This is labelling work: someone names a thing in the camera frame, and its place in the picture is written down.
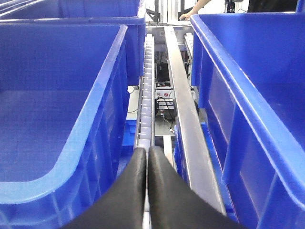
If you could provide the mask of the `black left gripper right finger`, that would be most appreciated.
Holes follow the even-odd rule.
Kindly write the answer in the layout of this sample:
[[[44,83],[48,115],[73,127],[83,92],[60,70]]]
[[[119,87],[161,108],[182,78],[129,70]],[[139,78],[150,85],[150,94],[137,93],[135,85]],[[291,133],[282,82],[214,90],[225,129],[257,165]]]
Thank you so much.
[[[159,146],[149,148],[148,199],[154,229],[244,228],[192,191]]]

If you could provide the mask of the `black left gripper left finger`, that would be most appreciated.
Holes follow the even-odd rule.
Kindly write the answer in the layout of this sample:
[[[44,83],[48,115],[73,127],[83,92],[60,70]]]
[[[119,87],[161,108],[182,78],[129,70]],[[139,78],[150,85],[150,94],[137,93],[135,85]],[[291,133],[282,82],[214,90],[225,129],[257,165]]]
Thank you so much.
[[[146,190],[146,151],[135,148],[113,185],[65,229],[141,229]]]

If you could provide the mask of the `distant person's hand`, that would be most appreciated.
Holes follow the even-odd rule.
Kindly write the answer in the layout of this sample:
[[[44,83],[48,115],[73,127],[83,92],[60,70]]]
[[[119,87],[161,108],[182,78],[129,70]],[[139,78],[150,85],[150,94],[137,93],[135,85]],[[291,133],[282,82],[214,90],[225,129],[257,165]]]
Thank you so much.
[[[190,10],[189,12],[182,14],[182,15],[179,17],[179,20],[180,20],[180,21],[187,21],[187,20],[190,19],[190,17],[191,17],[192,15],[193,15],[193,10]]]

